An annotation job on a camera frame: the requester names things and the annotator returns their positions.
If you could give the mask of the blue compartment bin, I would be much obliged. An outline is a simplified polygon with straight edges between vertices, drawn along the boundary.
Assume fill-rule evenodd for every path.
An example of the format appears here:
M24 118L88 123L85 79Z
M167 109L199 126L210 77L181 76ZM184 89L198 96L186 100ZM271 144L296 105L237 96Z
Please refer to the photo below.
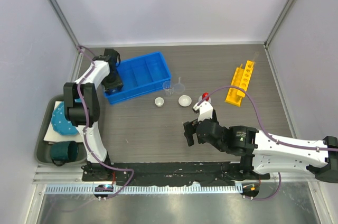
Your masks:
M123 82L121 91L104 93L111 105L162 90L163 83L172 78L160 51L124 60L117 67L117 71Z

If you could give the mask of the small white crucible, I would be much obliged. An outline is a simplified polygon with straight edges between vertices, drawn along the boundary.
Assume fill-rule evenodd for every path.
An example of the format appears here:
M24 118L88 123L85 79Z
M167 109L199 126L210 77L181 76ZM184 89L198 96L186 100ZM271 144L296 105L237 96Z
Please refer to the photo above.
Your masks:
M164 99L162 97L157 97L155 98L154 103L157 107L162 107L164 105Z

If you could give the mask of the clear glass beaker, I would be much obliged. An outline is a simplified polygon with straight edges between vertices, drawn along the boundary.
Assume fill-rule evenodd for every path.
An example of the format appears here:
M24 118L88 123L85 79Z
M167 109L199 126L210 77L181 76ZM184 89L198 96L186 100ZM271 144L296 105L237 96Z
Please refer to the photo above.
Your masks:
M164 93L165 93L166 96L171 96L173 94L174 89L173 89L173 87L171 85L171 81L170 80L169 81L165 81L163 83L162 87L163 87L163 90L164 90Z

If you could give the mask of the yellow test tube rack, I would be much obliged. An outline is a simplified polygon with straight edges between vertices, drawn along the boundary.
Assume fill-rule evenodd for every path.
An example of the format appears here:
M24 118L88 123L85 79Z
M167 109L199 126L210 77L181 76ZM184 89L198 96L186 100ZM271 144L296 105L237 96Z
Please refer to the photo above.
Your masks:
M254 66L255 62L248 60L244 67L242 64L239 67L236 67L231 85L247 91L254 70ZM246 94L241 90L237 88L230 88L226 96L225 102L240 107L241 102L245 96Z

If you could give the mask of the clear glass test tube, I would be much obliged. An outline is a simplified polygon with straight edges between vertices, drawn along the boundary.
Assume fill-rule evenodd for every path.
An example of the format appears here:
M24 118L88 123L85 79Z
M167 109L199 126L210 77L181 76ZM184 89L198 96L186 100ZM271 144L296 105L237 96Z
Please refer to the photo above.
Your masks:
M255 62L256 62L256 60L257 60L258 56L259 56L259 52L258 52L258 51L256 51L256 52L254 53L254 55L253 55L253 60L252 60L252 62L253 62L253 63L255 63Z

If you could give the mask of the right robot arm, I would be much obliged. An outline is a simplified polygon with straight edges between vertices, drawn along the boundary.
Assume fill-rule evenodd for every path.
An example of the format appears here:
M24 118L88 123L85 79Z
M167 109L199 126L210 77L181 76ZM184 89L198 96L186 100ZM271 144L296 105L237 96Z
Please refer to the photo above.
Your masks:
M214 119L183 124L188 146L208 143L220 152L240 157L244 179L269 173L313 174L321 182L337 183L337 138L310 141L270 134L246 126L224 127Z

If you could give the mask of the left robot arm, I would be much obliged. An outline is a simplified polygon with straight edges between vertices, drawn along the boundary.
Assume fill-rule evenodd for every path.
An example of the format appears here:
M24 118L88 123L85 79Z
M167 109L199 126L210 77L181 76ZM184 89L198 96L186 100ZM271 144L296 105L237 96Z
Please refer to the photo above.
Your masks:
M109 154L102 143L98 120L100 105L97 88L102 86L108 94L122 90L124 84L118 73L120 54L113 48L99 56L89 58L87 71L74 82L63 86L65 118L77 129L87 153L83 181L107 181L113 175Z

